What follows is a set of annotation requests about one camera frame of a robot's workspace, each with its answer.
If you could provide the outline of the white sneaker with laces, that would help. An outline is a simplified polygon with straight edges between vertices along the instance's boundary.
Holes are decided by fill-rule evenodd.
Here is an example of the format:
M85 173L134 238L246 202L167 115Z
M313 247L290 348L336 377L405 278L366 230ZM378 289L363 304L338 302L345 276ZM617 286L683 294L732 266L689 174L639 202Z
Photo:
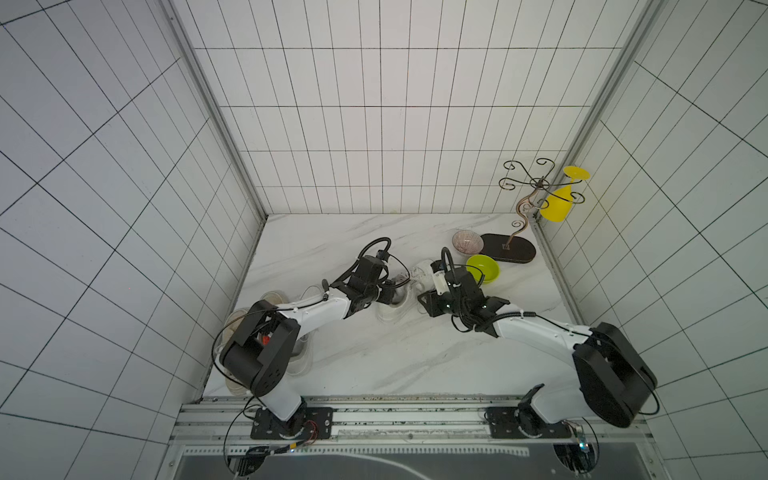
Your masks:
M401 273L395 277L397 282L406 280L406 284L396 289L391 304L376 304L376 317L380 322L388 324L397 323L414 307L421 314L426 313L417 297L434 287L431 263L431 260L422 260L409 269L409 274Z

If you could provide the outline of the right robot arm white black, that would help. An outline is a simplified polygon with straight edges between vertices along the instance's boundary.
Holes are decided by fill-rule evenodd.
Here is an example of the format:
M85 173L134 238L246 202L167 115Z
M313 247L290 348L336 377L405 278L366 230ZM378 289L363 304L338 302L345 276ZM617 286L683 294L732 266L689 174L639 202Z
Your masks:
M517 341L568 367L542 374L519 401L514 418L524 436L538 438L550 425L587 416L627 428L654 397L656 376L616 326L558 322L487 296L475 268L456 264L448 248L430 268L432 287L418 297L430 317L448 315L461 333Z

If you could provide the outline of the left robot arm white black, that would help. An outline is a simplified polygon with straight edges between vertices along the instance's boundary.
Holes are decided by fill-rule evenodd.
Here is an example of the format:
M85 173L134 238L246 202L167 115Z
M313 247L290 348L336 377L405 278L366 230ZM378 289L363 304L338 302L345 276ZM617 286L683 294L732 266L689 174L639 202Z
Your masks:
M245 388L282 423L299 422L305 400L284 376L297 341L319 328L346 320L378 302L393 303L408 278L388 278L392 240L379 237L363 247L353 264L319 296L305 302L254 303L229 339L213 351L213 365L228 380Z

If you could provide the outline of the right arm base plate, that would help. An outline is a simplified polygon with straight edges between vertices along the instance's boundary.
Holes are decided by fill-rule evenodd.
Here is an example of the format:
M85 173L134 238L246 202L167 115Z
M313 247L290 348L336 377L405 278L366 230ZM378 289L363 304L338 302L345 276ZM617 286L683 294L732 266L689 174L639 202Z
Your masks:
M564 423L547 424L532 409L488 407L484 419L494 439L570 439L571 429Z

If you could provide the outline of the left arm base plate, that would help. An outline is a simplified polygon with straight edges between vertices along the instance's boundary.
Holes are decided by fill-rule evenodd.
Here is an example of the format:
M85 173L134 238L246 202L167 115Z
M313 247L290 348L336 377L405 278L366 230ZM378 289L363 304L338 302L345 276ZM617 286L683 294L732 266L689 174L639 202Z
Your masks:
M254 414L250 438L277 441L307 439L313 435L316 439L326 440L331 436L334 413L330 407L304 406L289 420L283 421L261 408Z

